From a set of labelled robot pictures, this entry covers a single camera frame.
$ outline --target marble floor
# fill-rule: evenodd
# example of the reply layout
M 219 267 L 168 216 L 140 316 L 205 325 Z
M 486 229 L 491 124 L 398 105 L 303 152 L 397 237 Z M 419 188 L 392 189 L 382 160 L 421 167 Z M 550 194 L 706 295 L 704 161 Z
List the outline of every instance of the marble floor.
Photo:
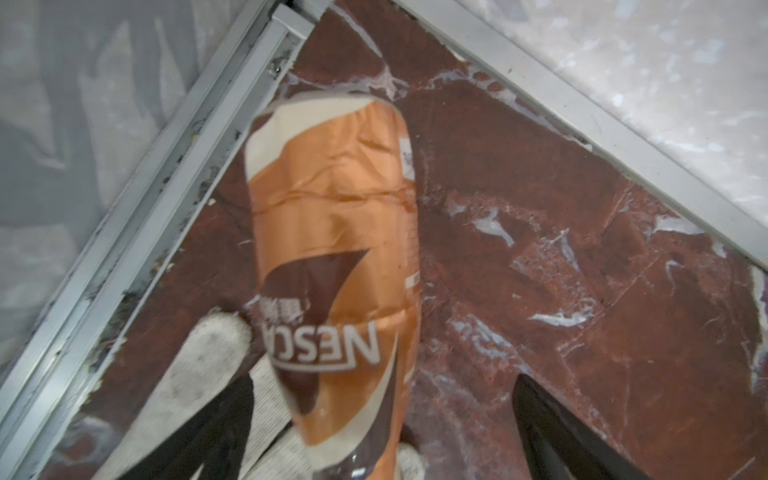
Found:
M 427 479 L 529 478 L 537 379 L 656 480 L 768 477 L 764 276 L 387 0 L 339 0 L 279 95 L 371 91 L 408 123 L 423 327 L 406 425 Z M 90 478 L 196 321 L 257 292 L 237 158 L 42 478 Z M 264 348 L 254 330 L 247 369 Z

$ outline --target metal frame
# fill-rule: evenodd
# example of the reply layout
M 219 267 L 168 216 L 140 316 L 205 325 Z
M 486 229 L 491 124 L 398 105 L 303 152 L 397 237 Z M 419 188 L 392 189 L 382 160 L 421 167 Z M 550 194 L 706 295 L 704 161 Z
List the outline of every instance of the metal frame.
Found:
M 768 269 L 768 227 L 455 0 L 394 0 L 461 56 L 582 136 L 632 180 Z
M 313 24 L 275 5 L 246 4 L 0 388 L 0 478 L 45 466 L 296 59 Z

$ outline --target white mottled surface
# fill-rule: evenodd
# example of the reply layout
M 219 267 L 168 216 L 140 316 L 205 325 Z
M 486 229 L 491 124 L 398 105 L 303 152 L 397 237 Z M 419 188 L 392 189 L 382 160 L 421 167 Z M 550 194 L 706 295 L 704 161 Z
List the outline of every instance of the white mottled surface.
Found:
M 768 2 L 459 1 L 768 226 Z
M 131 0 L 130 6 L 135 7 L 134 10 L 128 8 L 129 2 L 112 0 L 11 0 L 0 5 L 0 121 L 29 134 L 29 138 L 47 153 L 38 155 L 33 161 L 36 164 L 28 170 L 24 170 L 23 162 L 21 166 L 17 163 L 14 172 L 23 171 L 34 180 L 38 171 L 55 174 L 67 170 L 72 162 L 72 159 L 62 159 L 56 154 L 55 120 L 51 118 L 51 102 L 42 80 L 39 32 L 45 22 L 57 20 L 56 15 L 47 19 L 43 16 L 44 5 L 49 9 L 64 8 L 67 21 L 79 15 L 85 25 L 86 33 L 78 36 L 78 32 L 62 20 L 60 26 L 65 26 L 56 35 L 62 43 L 69 42 L 73 46 L 69 50 L 73 62 L 82 58 L 79 55 L 83 48 L 77 43 L 81 38 L 85 38 L 88 47 L 85 55 L 95 59 L 93 71 L 80 68 L 78 83 L 81 105 L 90 128 L 100 207 L 106 211 L 163 126 L 157 124 L 138 97 L 140 85 L 136 85 L 132 75 L 134 52 L 130 28 L 138 30 L 137 24 L 147 18 L 150 18 L 149 25 L 154 25 L 159 40 L 160 70 L 157 77 L 151 78 L 159 79 L 161 110 L 167 120 L 186 94 L 182 73 L 171 54 L 166 32 L 169 18 L 181 22 L 177 14 L 180 1 L 187 0 Z M 183 44 L 179 51 L 182 55 L 197 51 L 197 65 L 202 69 L 245 0 L 188 1 L 194 16 L 196 44 Z M 50 7 L 56 2 L 58 7 Z M 164 22 L 162 13 L 169 10 L 172 14 Z M 142 18 L 145 11 L 147 18 Z M 102 34 L 106 41 L 99 50 L 98 36 Z M 11 160 L 7 158 L 7 151 L 0 155 L 4 162 Z M 58 201 L 66 203 L 68 199 L 64 195 Z M 18 199 L 14 204 L 0 205 L 0 213 L 9 209 L 24 212 L 28 203 L 29 200 Z M 40 216 L 40 210 L 31 212 L 30 217 Z M 0 379 L 4 377 L 8 362 L 15 358 L 29 338 L 42 307 L 77 258 L 78 243 L 82 243 L 94 227 L 88 231 L 74 231 L 71 224 L 65 226 L 48 220 L 37 223 L 30 220 L 29 223 L 21 226 L 0 223 Z

